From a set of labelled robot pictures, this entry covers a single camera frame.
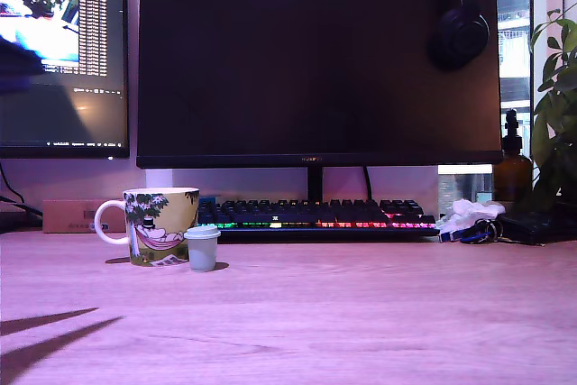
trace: mechanical keyboard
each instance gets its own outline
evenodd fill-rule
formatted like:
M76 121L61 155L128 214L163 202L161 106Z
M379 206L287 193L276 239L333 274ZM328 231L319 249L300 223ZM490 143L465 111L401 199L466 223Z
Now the mechanical keyboard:
M216 225L219 242L256 237L269 239L390 239L434 236L435 218L414 200L237 200L219 205L201 201L199 225Z

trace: cardboard box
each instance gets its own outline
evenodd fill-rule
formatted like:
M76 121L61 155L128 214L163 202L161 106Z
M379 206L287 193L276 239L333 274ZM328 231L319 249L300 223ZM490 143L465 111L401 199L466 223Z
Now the cardboard box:
M46 234L93 234L94 215L107 199L44 200L42 231ZM100 220L105 233L125 233L124 211L108 207Z

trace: monitor screen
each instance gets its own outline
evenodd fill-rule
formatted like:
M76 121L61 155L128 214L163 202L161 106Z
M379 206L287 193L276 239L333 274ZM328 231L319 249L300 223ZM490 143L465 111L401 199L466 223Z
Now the monitor screen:
M0 157L128 156L125 10L126 0L0 0ZM35 54L40 73L8 70L8 51ZM14 76L25 81L11 86Z
M460 69L430 60L460 0L141 0L137 165L500 158L496 0Z

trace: window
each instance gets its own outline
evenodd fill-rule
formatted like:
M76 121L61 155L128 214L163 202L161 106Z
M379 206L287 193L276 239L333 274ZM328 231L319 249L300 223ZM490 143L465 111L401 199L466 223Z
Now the window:
M531 62L529 55L529 0L497 0L501 127L505 113L514 108L523 138L522 153L529 156L531 124ZM454 200L486 201L492 197L490 165L439 166L439 211L445 213Z

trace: monitor logo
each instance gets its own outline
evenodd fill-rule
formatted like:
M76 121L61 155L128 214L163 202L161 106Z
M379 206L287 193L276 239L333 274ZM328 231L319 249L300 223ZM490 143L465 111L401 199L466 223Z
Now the monitor logo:
M320 162L323 160L322 157L301 157L303 162Z

